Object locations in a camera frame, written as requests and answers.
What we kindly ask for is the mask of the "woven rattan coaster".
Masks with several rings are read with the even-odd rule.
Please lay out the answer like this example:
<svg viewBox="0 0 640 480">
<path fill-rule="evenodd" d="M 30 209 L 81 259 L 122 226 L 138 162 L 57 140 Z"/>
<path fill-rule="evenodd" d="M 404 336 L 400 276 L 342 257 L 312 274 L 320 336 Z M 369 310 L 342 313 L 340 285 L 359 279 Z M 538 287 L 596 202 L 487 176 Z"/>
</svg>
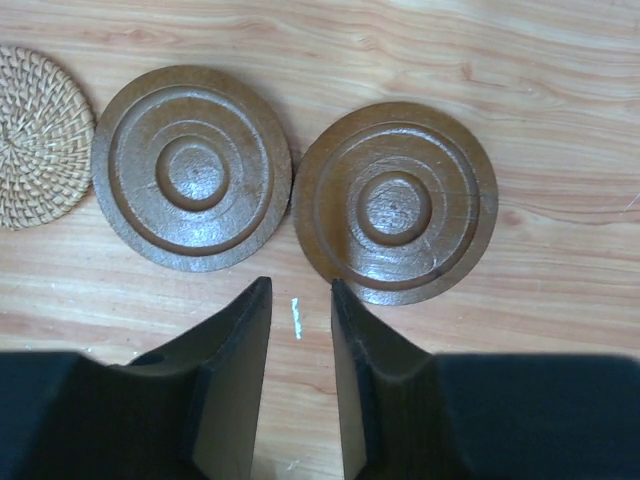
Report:
<svg viewBox="0 0 640 480">
<path fill-rule="evenodd" d="M 50 223 L 91 185 L 95 128 L 74 79 L 43 54 L 1 47 L 1 227 Z"/>
</svg>

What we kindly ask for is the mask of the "dark wooden coaster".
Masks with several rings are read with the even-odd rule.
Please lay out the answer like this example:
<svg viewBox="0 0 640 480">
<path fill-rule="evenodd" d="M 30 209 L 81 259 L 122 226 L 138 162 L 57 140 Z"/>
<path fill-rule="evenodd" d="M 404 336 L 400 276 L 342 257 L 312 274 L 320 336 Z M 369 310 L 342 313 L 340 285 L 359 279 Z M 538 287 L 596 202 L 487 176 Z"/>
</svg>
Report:
<svg viewBox="0 0 640 480">
<path fill-rule="evenodd" d="M 293 178 L 270 105 L 226 73 L 189 65 L 145 73 L 113 97 L 96 126 L 91 173 L 121 240 L 186 272 L 257 252 L 282 221 Z"/>
<path fill-rule="evenodd" d="M 292 214 L 301 249 L 325 280 L 362 300 L 433 298 L 480 262 L 498 216 L 498 185 L 480 140 L 414 102 L 357 109 L 304 153 Z"/>
</svg>

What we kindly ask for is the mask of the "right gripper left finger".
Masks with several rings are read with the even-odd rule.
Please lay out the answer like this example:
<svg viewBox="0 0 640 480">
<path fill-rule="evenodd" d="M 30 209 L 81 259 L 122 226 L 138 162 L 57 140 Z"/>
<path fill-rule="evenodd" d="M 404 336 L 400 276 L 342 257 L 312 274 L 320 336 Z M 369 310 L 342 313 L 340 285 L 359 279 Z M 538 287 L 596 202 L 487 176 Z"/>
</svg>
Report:
<svg viewBox="0 0 640 480">
<path fill-rule="evenodd" d="M 124 366 L 110 479 L 247 479 L 272 318 L 259 277 L 224 309 Z"/>
</svg>

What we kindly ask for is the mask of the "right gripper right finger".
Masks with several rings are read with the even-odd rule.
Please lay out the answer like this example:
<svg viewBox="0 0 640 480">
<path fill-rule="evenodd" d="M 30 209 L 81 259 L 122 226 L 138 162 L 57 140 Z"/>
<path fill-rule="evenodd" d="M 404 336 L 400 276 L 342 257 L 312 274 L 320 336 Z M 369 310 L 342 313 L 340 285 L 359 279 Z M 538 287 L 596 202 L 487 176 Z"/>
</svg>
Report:
<svg viewBox="0 0 640 480">
<path fill-rule="evenodd" d="M 331 334 L 347 479 L 467 479 L 437 359 L 331 285 Z"/>
</svg>

